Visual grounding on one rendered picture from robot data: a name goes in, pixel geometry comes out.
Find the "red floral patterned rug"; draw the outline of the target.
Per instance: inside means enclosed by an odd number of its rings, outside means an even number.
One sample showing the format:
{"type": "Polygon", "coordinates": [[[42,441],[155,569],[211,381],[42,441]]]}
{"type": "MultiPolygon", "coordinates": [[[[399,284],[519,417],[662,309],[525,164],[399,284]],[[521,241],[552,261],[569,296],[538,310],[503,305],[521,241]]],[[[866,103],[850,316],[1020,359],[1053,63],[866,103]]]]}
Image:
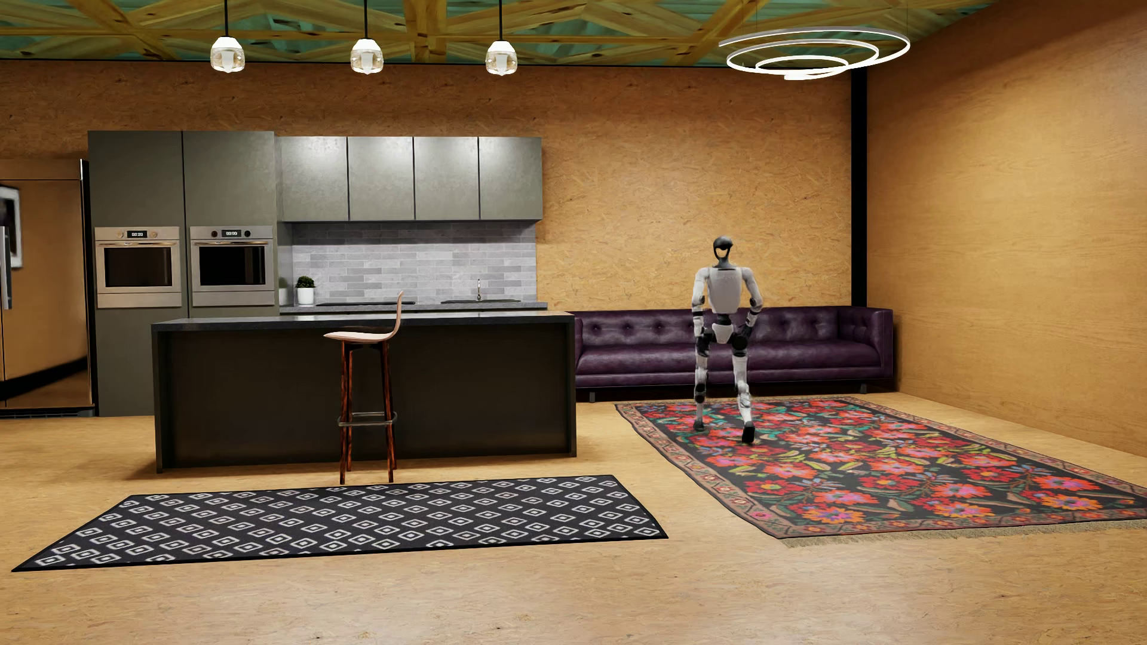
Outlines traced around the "red floral patterned rug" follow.
{"type": "Polygon", "coordinates": [[[1147,488],[1011,444],[838,398],[617,404],[651,446],[762,533],[793,546],[904,536],[1147,528],[1147,488]]]}

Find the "black white diamond rug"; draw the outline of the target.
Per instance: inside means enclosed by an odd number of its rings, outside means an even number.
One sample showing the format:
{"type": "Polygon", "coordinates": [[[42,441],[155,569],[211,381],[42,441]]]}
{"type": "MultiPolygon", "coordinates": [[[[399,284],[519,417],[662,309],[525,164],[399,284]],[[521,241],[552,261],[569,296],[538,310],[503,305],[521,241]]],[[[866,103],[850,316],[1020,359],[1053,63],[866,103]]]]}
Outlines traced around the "black white diamond rug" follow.
{"type": "Polygon", "coordinates": [[[136,494],[17,570],[664,537],[611,475],[136,494]]]}

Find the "tall grey oven cabinet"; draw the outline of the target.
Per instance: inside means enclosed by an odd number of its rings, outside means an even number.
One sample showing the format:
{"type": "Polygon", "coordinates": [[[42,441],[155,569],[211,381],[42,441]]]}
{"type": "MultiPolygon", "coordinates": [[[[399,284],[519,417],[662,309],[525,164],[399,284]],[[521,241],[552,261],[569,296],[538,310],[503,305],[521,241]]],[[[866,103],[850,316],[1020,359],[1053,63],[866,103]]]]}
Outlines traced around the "tall grey oven cabinet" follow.
{"type": "Polygon", "coordinates": [[[153,415],[151,325],[216,314],[276,314],[262,306],[192,306],[192,226],[274,230],[279,199],[271,131],[92,131],[95,227],[180,228],[182,306],[94,312],[96,412],[153,415]]]}

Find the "white humanoid robot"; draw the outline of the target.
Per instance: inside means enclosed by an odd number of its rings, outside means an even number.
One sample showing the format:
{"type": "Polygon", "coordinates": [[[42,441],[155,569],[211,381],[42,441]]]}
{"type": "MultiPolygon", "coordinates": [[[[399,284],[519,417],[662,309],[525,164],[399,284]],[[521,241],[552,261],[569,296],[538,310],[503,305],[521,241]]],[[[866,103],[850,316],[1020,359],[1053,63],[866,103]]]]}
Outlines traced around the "white humanoid robot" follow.
{"type": "Polygon", "coordinates": [[[729,345],[733,370],[738,384],[738,409],[743,421],[742,442],[750,446],[755,440],[752,426],[752,395],[748,384],[748,345],[752,326],[763,310],[762,294],[752,275],[752,270],[740,269],[729,262],[733,241],[727,236],[713,241],[713,256],[718,259],[709,269],[700,269],[695,275],[692,295],[693,331],[695,336],[695,384],[696,403],[693,432],[704,432],[704,401],[707,401],[708,357],[711,343],[729,345]],[[731,314],[738,312],[741,292],[748,289],[750,310],[741,326],[734,325],[731,314]]]}

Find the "grey upper wall cabinets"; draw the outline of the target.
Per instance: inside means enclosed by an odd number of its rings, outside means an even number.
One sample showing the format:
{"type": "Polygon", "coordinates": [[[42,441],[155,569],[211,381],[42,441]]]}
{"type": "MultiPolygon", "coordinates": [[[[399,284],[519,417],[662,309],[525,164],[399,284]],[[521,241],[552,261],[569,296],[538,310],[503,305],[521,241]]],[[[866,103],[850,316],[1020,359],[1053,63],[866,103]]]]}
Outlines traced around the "grey upper wall cabinets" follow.
{"type": "Polygon", "coordinates": [[[284,222],[543,218],[541,140],[279,137],[284,222]]]}

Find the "copper tone refrigerator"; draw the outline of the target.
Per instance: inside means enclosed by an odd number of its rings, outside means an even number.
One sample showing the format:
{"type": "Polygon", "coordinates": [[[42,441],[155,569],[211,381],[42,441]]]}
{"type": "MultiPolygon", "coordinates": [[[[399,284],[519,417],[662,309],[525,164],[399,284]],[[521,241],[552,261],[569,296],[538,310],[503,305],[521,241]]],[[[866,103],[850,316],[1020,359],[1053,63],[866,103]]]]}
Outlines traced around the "copper tone refrigerator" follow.
{"type": "Polygon", "coordinates": [[[79,160],[0,160],[0,417],[92,413],[79,160]]]}

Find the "glass pendant lamp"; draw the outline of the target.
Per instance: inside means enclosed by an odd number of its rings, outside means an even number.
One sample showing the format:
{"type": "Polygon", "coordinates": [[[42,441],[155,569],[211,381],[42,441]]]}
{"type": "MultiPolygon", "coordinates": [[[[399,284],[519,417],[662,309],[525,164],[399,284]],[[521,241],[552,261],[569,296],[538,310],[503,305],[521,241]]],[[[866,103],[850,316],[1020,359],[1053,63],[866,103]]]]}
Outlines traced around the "glass pendant lamp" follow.
{"type": "Polygon", "coordinates": [[[223,0],[223,36],[210,48],[210,65],[226,73],[242,71],[245,67],[245,53],[229,33],[228,0],[223,0]]]}
{"type": "Polygon", "coordinates": [[[368,0],[362,0],[362,38],[352,47],[350,64],[356,72],[374,75],[383,69],[384,62],[379,42],[369,36],[368,0]]]}
{"type": "Polygon", "coordinates": [[[515,73],[517,67],[517,52],[504,37],[504,0],[498,0],[498,39],[486,52],[485,70],[487,73],[502,77],[515,73]]]}

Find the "purple tufted leather sofa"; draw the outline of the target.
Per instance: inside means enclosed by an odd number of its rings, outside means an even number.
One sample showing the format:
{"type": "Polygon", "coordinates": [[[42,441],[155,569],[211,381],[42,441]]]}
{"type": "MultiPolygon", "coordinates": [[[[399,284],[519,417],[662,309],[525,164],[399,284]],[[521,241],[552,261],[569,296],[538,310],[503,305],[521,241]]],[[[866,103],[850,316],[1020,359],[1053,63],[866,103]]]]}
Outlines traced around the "purple tufted leather sofa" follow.
{"type": "MultiPolygon", "coordinates": [[[[575,312],[576,389],[580,401],[689,398],[695,339],[690,311],[575,312]]],[[[752,386],[888,381],[895,375],[894,310],[851,305],[774,306],[762,311],[748,345],[752,386]]]]}

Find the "stainless built-in oven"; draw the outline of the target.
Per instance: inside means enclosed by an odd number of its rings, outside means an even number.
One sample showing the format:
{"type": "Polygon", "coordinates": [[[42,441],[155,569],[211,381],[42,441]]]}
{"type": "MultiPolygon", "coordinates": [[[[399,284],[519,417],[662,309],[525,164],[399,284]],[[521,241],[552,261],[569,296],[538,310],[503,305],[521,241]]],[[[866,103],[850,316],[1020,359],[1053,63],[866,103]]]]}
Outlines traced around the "stainless built-in oven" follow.
{"type": "Polygon", "coordinates": [[[182,306],[180,228],[95,227],[97,309],[182,306]]]}
{"type": "Polygon", "coordinates": [[[192,226],[192,306],[275,304],[273,228],[192,226]]]}

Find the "wooden bar stool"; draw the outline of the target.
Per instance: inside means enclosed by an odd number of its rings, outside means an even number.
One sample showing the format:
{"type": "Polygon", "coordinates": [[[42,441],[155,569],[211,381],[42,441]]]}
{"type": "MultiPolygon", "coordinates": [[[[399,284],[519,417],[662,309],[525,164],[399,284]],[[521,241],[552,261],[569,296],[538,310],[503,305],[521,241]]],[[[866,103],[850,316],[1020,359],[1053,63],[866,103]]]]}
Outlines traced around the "wooden bar stool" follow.
{"type": "Polygon", "coordinates": [[[395,328],[387,333],[370,333],[370,331],[333,331],[323,335],[325,339],[336,340],[341,343],[340,360],[340,485],[345,484],[348,471],[352,471],[353,456],[353,427],[372,426],[384,427],[387,438],[387,467],[388,481],[395,482],[395,407],[391,401],[391,376],[389,362],[389,340],[395,337],[399,331],[401,321],[403,305],[397,304],[395,310],[395,328]],[[374,349],[381,359],[381,381],[383,388],[382,412],[354,412],[353,411],[353,352],[358,349],[374,349]]]}

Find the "dark kitchen island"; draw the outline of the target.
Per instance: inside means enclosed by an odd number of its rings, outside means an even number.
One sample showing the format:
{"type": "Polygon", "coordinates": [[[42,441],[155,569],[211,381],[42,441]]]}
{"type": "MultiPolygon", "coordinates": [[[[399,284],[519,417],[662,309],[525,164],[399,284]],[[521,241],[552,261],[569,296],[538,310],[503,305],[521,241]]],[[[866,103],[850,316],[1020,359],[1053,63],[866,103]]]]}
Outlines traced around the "dark kitchen island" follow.
{"type": "MultiPolygon", "coordinates": [[[[157,468],[336,463],[341,347],[393,314],[153,324],[157,468]]],[[[389,340],[400,459],[574,456],[575,318],[401,314],[389,340]]]]}

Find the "dark kitchen back counter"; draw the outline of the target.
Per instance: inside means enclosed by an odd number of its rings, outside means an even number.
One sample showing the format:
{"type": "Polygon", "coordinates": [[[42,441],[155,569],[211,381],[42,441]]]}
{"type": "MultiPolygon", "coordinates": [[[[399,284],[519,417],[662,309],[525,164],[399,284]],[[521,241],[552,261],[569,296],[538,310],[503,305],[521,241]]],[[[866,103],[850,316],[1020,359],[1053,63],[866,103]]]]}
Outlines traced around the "dark kitchen back counter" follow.
{"type": "Polygon", "coordinates": [[[445,300],[445,302],[418,302],[395,300],[380,302],[320,302],[313,305],[282,305],[280,314],[393,314],[397,309],[404,312],[455,312],[455,311],[545,311],[545,302],[524,302],[523,300],[445,300]]]}

